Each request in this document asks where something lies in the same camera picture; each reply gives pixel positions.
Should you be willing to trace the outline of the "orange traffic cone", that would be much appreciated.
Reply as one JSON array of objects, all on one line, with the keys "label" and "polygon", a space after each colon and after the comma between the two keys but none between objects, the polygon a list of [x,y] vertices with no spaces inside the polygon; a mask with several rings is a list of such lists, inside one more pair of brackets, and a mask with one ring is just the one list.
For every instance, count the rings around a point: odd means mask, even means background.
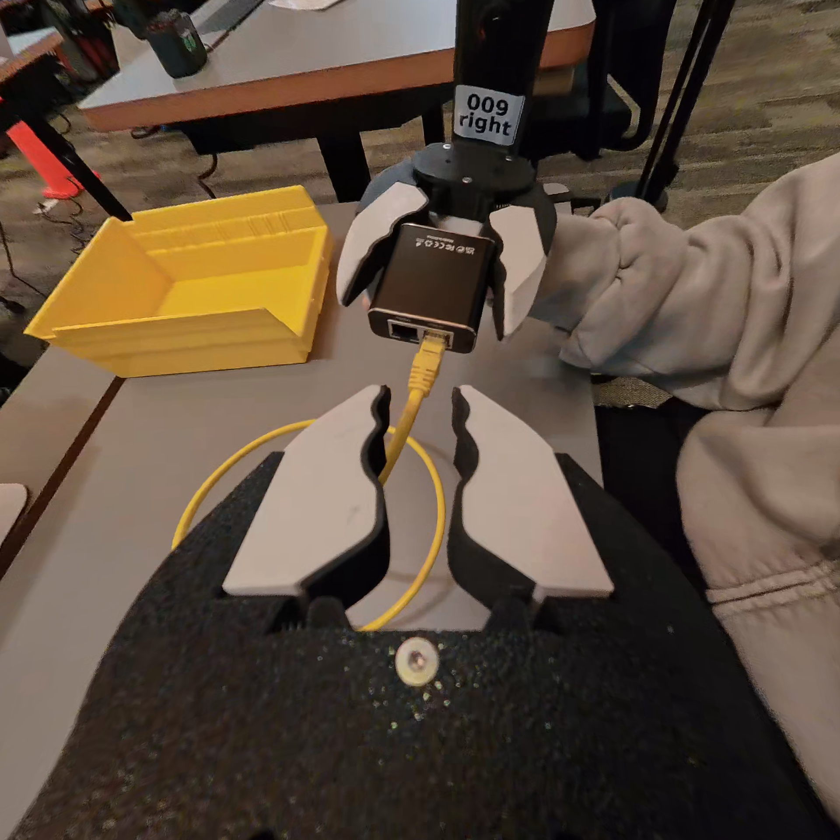
[{"label": "orange traffic cone", "polygon": [[58,201],[70,200],[85,192],[82,184],[71,175],[67,167],[26,123],[16,122],[7,131],[7,136],[43,181],[44,198]]}]

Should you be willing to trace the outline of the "grey metal stand base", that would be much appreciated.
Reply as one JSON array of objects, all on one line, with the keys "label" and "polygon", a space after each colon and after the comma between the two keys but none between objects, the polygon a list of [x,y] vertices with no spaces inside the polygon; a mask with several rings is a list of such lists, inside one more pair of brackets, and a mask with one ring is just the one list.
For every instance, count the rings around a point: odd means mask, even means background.
[{"label": "grey metal stand base", "polygon": [[2,483],[0,542],[4,543],[28,504],[28,489],[20,483]]}]

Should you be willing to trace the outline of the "person's right forearm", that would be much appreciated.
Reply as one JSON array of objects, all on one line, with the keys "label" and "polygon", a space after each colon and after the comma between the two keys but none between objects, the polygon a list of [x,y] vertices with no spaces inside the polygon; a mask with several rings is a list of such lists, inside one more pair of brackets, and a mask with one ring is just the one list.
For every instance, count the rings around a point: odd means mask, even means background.
[{"label": "person's right forearm", "polygon": [[530,313],[566,363],[707,410],[838,397],[838,188],[835,154],[688,229],[634,198],[562,217]]}]

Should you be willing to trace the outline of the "yellow plastic bin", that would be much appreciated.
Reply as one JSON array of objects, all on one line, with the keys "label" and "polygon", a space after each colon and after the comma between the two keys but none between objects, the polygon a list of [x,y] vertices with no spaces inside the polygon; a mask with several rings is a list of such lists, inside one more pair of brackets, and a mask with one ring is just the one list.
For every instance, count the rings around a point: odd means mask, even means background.
[{"label": "yellow plastic bin", "polygon": [[123,379],[304,363],[332,252],[302,185],[110,217],[25,333]]}]

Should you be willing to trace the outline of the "black tripod stand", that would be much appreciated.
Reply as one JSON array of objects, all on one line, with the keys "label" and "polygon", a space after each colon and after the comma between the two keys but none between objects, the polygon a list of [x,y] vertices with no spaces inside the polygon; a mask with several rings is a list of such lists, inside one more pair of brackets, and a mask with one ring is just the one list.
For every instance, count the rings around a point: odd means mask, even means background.
[{"label": "black tripod stand", "polygon": [[653,205],[660,213],[666,210],[667,189],[679,172],[679,145],[706,82],[734,5],[733,1],[700,3],[688,46],[679,64],[642,173],[635,182],[615,186],[609,193],[608,200],[633,195]]}]

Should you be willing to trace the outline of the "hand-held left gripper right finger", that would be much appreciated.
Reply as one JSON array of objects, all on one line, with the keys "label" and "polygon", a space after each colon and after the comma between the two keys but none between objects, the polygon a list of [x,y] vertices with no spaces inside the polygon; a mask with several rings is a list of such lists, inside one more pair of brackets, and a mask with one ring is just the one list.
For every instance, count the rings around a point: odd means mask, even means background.
[{"label": "hand-held left gripper right finger", "polygon": [[605,598],[614,583],[552,447],[471,385],[454,388],[458,484],[447,561],[480,603]]}]

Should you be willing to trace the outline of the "dark cloth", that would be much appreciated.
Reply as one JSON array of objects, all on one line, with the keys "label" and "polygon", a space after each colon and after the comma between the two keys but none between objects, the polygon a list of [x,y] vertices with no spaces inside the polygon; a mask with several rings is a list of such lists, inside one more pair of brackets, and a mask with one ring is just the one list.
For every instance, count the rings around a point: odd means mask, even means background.
[{"label": "dark cloth", "polygon": [[692,586],[706,583],[683,528],[676,469],[689,432],[708,410],[670,397],[656,408],[595,408],[604,489],[667,552]]}]

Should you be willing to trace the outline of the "black ethernet splitter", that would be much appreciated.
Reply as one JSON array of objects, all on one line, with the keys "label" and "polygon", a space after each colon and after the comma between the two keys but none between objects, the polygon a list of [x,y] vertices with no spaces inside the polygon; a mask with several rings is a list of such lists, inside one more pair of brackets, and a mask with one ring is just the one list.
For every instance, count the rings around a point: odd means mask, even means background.
[{"label": "black ethernet splitter", "polygon": [[414,344],[435,334],[445,339],[448,351],[471,353],[496,255],[491,238],[402,225],[374,289],[371,331]]}]

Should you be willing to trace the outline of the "dark pen cup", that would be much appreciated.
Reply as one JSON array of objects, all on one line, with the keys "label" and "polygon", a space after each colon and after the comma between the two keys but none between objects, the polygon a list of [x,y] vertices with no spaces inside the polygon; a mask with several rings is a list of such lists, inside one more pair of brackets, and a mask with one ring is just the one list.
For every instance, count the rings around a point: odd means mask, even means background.
[{"label": "dark pen cup", "polygon": [[173,79],[194,76],[207,63],[207,48],[188,13],[165,9],[153,16],[146,39],[167,75]]}]

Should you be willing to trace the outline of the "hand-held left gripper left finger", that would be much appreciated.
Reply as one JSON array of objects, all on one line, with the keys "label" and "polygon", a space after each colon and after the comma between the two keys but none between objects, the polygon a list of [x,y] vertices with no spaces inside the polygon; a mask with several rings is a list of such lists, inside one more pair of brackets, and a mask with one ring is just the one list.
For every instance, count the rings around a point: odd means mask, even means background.
[{"label": "hand-held left gripper left finger", "polygon": [[332,597],[351,607],[382,582],[390,404],[388,386],[369,385],[286,446],[224,579],[227,595]]}]

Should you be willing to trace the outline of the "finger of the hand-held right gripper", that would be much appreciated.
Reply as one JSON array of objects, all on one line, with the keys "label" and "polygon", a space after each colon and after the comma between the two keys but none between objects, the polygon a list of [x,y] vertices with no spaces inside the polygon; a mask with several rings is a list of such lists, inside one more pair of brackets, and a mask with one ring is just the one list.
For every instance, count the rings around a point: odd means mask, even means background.
[{"label": "finger of the hand-held right gripper", "polygon": [[493,287],[493,322],[499,341],[510,338],[529,316],[538,296],[550,245],[541,237],[537,214],[528,206],[509,205],[489,215],[500,242]]},{"label": "finger of the hand-held right gripper", "polygon": [[400,224],[423,217],[428,205],[429,197],[420,187],[395,182],[356,214],[345,236],[336,273],[340,305],[348,307],[367,290],[391,257]]}]

